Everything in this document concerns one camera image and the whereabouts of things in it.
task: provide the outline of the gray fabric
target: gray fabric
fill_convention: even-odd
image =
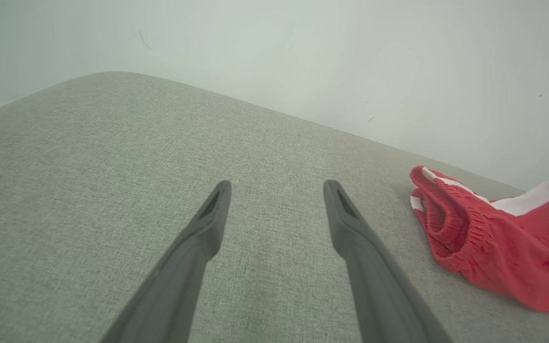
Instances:
[[[549,314],[438,266],[409,205],[421,156],[172,81],[107,72],[0,108],[0,342],[95,342],[220,180],[233,200],[193,342],[357,342],[322,184],[339,180],[457,342],[549,341]]]

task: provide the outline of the red fabric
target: red fabric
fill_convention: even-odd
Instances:
[[[430,180],[422,170],[410,173],[418,186],[412,196],[425,210],[414,212],[434,258],[475,285],[549,312],[549,202],[511,215],[462,187]]]

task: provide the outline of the gray upholstered sofa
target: gray upholstered sofa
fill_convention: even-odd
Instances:
[[[96,342],[220,180],[226,233],[193,342],[357,342],[322,185],[339,180],[456,342],[549,342],[549,314],[440,267],[409,204],[416,165],[519,190],[176,82],[106,72],[0,107],[0,342]]]

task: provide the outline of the mark on wall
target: mark on wall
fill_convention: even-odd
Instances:
[[[143,31],[139,31],[139,37],[141,37],[141,41],[143,41],[143,45],[149,50],[152,50],[152,48],[145,42],[145,38],[143,37]]]

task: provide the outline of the white trim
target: white trim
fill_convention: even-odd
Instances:
[[[421,212],[425,212],[425,208],[423,207],[423,202],[419,197],[410,197],[410,205],[412,206],[413,209],[418,209]]]
[[[491,202],[492,206],[512,215],[523,215],[549,202],[549,182],[544,182],[516,198]]]
[[[478,194],[475,194],[474,191],[472,191],[471,189],[467,188],[464,184],[460,183],[460,182],[456,182],[455,180],[451,180],[451,179],[447,179],[447,178],[440,178],[439,176],[436,176],[431,170],[423,167],[423,176],[425,178],[427,178],[427,180],[429,180],[430,182],[433,182],[433,180],[435,179],[438,179],[438,180],[441,180],[443,181],[445,184],[449,184],[449,185],[455,185],[457,187],[460,187],[466,191],[468,191],[470,194],[473,194],[475,197],[477,197],[478,199],[482,200],[483,202],[486,202],[486,204],[490,204],[490,202],[488,201],[488,199],[484,198],[484,197],[481,197],[479,196]]]

